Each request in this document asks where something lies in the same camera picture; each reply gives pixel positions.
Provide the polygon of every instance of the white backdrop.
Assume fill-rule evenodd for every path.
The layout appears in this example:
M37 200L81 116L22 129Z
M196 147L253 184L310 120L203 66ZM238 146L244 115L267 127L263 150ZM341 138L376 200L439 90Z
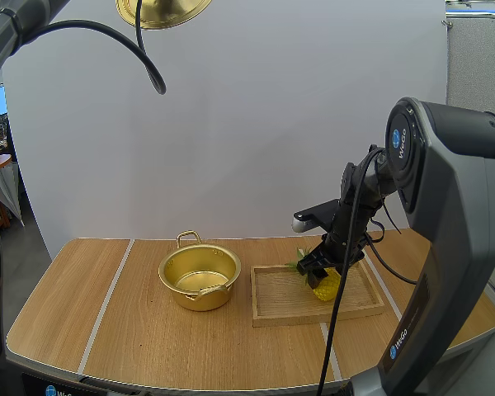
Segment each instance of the white backdrop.
M144 33L164 97L96 32L21 49L4 69L7 106L50 255L76 237L293 234L292 214L338 197L347 162L383 143L400 97L445 101L444 13L443 0L214 0ZM115 0L72 0L69 18L134 38Z

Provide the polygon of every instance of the yellow toy pineapple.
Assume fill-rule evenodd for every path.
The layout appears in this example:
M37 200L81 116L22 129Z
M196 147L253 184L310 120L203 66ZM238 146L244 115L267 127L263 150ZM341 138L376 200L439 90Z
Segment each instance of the yellow toy pineapple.
M317 295L317 298L322 301L330 301L336 298L337 291L339 290L339 282L341 281L341 275L337 273L333 268L324 269L328 276L323 278L315 289L312 289L313 293Z
M309 253L309 249L303 251L302 249L297 248L297 257L299 260L303 259ZM291 262L288 265L296 268L297 262ZM319 285L315 289L312 289L312 291L318 299L322 301L330 301L331 299L336 298L341 276L333 268L325 268L324 270L327 272L328 276L322 278Z

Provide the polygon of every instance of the metal rod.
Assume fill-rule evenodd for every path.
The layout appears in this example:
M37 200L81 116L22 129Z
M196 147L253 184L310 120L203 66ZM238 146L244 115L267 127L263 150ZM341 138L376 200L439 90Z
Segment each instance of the metal rod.
M473 3L486 3L486 4L495 4L495 0L445 0L447 4L473 4Z
M445 13L447 19L451 18L487 18L495 19L495 12L488 11L469 11L469 12L458 12L458 11L447 11Z

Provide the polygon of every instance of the gold lid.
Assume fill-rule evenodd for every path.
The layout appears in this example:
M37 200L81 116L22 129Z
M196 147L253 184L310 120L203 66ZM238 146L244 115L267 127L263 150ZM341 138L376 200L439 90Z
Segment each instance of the gold lid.
M121 17L135 26L137 0L116 0ZM165 29L180 25L204 11L211 0L143 0L141 27Z

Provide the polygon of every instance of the pot handle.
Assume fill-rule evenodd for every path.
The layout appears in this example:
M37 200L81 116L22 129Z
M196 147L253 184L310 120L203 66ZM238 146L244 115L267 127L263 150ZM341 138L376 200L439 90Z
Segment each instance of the pot handle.
M198 301L200 300L204 295L210 295L211 293L214 292L222 292L222 293L227 293L229 289L225 285L217 285L217 286L211 286L211 287L206 287L204 289L200 289L197 295L185 295L188 299L191 299L192 301Z
M200 235L198 235L198 233L196 231L184 231L183 233L178 235L178 237L176 238L176 249L180 248L180 241L181 241L182 237L186 237L187 235L194 235L196 237L196 241L198 243L201 243Z

